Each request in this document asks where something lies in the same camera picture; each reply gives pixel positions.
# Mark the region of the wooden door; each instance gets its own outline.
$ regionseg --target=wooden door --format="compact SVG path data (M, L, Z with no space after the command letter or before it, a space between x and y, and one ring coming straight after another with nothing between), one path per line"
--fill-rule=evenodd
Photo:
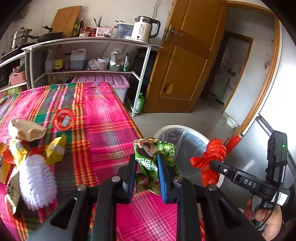
M216 58L226 0L175 0L150 78L144 112L191 112Z

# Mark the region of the human hand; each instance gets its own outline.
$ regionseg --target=human hand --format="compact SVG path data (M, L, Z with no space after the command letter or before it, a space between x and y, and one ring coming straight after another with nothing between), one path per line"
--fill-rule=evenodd
M253 218L253 211L251 210L252 199L248 199L247 207L244 210L244 215L247 219L252 222ZM259 209L255 214L255 219L259 222L264 221L271 210L269 209ZM266 241L270 241L276 237L281 229L282 224L282 214L281 208L279 205L276 206L275 210L273 211L272 215L266 221L266 226L262 233L262 236L265 238Z

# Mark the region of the pan handle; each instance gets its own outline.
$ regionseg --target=pan handle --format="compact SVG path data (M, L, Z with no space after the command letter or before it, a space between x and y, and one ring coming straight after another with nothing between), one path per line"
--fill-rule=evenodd
M22 35L21 38L30 38L30 39L36 39L37 37L32 35Z
M47 29L49 33L51 33L51 32L52 32L52 28L48 27L47 25L46 25L45 27L42 27L42 28L45 28L45 29Z

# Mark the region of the red jar lid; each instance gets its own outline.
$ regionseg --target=red jar lid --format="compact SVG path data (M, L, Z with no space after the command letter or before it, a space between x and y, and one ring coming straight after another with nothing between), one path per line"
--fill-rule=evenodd
M69 130L73 126L74 114L70 109L57 110L53 117L55 127L60 131Z

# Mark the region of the trash can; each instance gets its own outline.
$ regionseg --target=trash can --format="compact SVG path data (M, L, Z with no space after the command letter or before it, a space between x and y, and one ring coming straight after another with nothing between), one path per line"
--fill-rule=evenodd
M201 169L193 167L190 158L202 157L209 139L194 129L180 125L165 126L154 137L175 145L175 163L180 169L180 175L192 184L202 186ZM220 175L217 187L222 185L223 180L224 175Z

